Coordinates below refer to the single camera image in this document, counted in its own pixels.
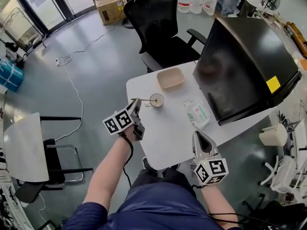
hand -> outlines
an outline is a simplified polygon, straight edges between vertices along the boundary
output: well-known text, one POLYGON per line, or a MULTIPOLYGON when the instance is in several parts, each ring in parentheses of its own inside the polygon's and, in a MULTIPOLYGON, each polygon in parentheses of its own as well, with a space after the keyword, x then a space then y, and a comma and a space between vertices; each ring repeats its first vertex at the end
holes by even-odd
POLYGON ((128 128, 126 128, 123 132, 126 134, 127 138, 129 139, 129 141, 134 142, 136 139, 136 136, 134 134, 134 125, 129 126, 128 128))

shoe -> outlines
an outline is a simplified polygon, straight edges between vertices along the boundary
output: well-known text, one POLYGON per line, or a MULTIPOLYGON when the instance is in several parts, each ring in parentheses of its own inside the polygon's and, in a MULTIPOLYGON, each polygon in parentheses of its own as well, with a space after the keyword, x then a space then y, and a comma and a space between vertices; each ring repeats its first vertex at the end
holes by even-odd
POLYGON ((180 167, 180 163, 175 164, 175 165, 171 166, 170 168, 175 169, 175 170, 178 170, 179 167, 180 167))
POLYGON ((143 164, 143 168, 148 170, 151 169, 152 167, 150 166, 148 160, 146 157, 142 158, 142 164, 143 164))

